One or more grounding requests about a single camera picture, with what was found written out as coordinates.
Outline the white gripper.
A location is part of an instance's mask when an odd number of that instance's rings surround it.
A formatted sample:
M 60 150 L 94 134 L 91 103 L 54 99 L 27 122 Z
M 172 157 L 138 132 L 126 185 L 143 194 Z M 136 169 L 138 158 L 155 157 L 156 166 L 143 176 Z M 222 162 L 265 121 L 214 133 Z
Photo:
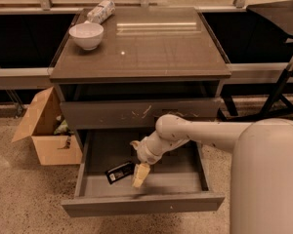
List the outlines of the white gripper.
M 130 145 L 136 149 L 141 162 L 135 166 L 132 186 L 140 188 L 150 172 L 150 165 L 154 165 L 162 158 L 163 150 L 159 141 L 150 138 L 133 140 Z

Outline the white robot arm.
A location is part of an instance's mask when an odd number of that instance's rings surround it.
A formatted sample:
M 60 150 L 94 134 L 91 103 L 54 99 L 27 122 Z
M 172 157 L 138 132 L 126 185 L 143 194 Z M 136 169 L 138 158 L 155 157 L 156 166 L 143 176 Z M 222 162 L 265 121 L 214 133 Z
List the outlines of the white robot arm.
M 131 145 L 140 163 L 133 185 L 164 153 L 189 141 L 230 152 L 230 234 L 293 234 L 293 121 L 198 122 L 166 114 Z

